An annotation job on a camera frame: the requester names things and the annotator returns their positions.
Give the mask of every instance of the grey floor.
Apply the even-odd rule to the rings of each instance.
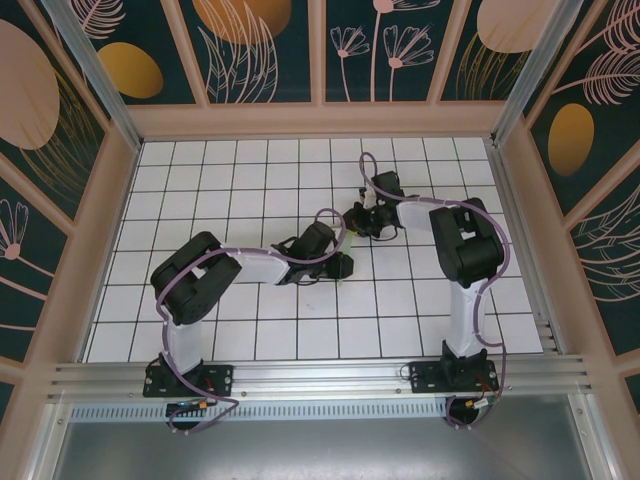
[[[163,424],[72,424],[56,480],[589,479],[563,397],[501,400],[477,431],[442,418],[223,422],[192,437]]]

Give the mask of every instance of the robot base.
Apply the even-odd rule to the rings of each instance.
[[[185,387],[167,366],[162,355],[159,364],[148,366],[145,370],[145,381],[142,396],[145,398],[194,398],[197,393]],[[231,395],[233,385],[232,365],[204,365],[184,374],[193,385],[205,392],[211,392],[219,397]]]
[[[440,360],[407,365],[413,393],[480,393],[480,379],[491,389],[498,390],[496,366],[487,359],[485,349],[476,355],[458,358],[445,342],[442,343]]]

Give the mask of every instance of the white arm segment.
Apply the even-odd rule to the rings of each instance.
[[[284,260],[259,254],[229,254],[242,270],[233,283],[277,284],[289,270]],[[169,348],[178,371],[184,374],[202,361],[202,322],[191,325],[176,325],[169,322]]]
[[[429,212],[440,208],[442,205],[434,205],[427,202],[401,202],[398,204],[398,218],[400,225],[408,229],[419,229],[431,232],[431,219]],[[480,353],[483,346],[478,341],[473,332],[473,304],[476,295],[483,283],[487,280],[480,280],[471,284],[467,289],[462,288],[459,283],[451,282],[451,323],[447,333],[447,346],[457,357],[468,357]],[[484,314],[487,303],[485,292],[480,300],[478,311],[478,328],[480,334],[483,333]]]
[[[427,202],[400,202],[397,207],[400,225],[408,229],[415,228],[430,232],[432,228],[429,212],[440,207],[442,205]]]
[[[472,283],[469,288],[462,288],[459,283],[451,282],[451,323],[447,333],[447,346],[456,357],[470,357],[484,348],[473,332],[473,305],[480,287],[487,279]],[[487,292],[482,294],[478,309],[478,331],[484,333],[484,313],[487,303]]]

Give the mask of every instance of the enclosure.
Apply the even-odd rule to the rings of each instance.
[[[637,478],[639,46],[637,0],[5,2],[0,477]],[[450,282],[432,233],[385,228],[348,278],[231,285],[198,343],[240,406],[172,435],[151,274],[344,214],[364,152],[507,235],[493,418],[412,393]]]

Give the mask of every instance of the white grid floor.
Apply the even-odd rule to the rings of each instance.
[[[506,229],[479,138],[146,143],[85,361],[155,358],[161,323],[148,284],[154,269],[203,230],[229,246],[268,247],[301,233],[320,208],[345,212],[363,184],[357,166],[363,150],[378,159],[380,172],[398,172],[405,194],[478,196]],[[502,334],[509,353],[541,352],[511,249],[507,278],[487,302],[485,337],[498,341]],[[203,322],[203,358],[440,355],[450,294],[433,236],[400,231],[373,246],[355,239],[351,256],[355,273],[340,285],[232,285]]]

